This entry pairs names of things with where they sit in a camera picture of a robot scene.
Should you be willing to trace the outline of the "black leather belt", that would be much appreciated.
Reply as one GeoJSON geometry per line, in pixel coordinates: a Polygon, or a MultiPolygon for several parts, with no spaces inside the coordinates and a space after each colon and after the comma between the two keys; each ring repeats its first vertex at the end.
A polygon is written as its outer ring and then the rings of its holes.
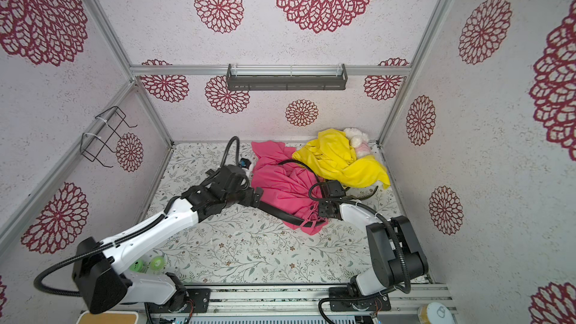
{"type": "Polygon", "coordinates": [[[277,163],[260,160],[253,174],[252,187],[262,188],[258,209],[282,220],[293,229],[313,235],[327,223],[318,214],[319,183],[322,179],[306,164],[287,159],[277,163]]]}

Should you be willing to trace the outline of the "yellow garment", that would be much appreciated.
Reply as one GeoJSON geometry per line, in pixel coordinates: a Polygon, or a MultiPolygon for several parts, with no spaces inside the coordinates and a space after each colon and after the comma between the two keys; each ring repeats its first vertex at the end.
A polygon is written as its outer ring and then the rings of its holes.
{"type": "Polygon", "coordinates": [[[336,180],[352,188],[367,188],[380,183],[384,189],[391,182],[386,168],[371,150],[359,157],[346,134],[333,128],[318,133],[292,154],[292,158],[306,164],[318,176],[336,180]]]}

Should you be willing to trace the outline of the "pink trousers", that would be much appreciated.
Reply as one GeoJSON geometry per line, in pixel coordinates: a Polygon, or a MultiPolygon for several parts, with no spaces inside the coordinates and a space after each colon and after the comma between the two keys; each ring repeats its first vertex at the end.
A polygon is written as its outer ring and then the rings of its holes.
{"type": "Polygon", "coordinates": [[[262,201],[304,221],[285,224],[310,236],[318,234],[326,222],[318,215],[318,202],[310,199],[310,188],[318,183],[316,176],[303,166],[292,163],[297,148],[283,142],[252,142],[256,164],[251,184],[262,188],[262,201]]]}

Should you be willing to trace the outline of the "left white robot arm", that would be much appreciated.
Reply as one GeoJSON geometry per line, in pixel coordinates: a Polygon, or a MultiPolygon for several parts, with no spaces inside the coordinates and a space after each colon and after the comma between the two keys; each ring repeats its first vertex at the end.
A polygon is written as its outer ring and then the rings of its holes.
{"type": "Polygon", "coordinates": [[[183,309],[189,295],[175,274],[136,273],[130,267],[170,237],[234,204],[258,207],[262,195],[263,189],[253,189],[242,168],[226,165],[138,225],[101,242],[82,241],[77,253],[83,258],[73,265],[72,278],[89,312],[102,314],[117,305],[137,303],[183,309]]]}

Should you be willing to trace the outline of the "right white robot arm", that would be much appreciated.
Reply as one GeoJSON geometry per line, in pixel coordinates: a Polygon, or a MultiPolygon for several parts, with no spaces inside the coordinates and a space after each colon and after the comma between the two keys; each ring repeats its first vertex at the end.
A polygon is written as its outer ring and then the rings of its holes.
{"type": "Polygon", "coordinates": [[[398,290],[412,291],[412,280],[428,273],[428,260],[410,220],[384,217],[363,203],[363,196],[350,196],[339,181],[321,181],[308,191],[318,202],[319,216],[347,222],[365,231],[370,268],[350,279],[349,295],[367,299],[398,290]]]}

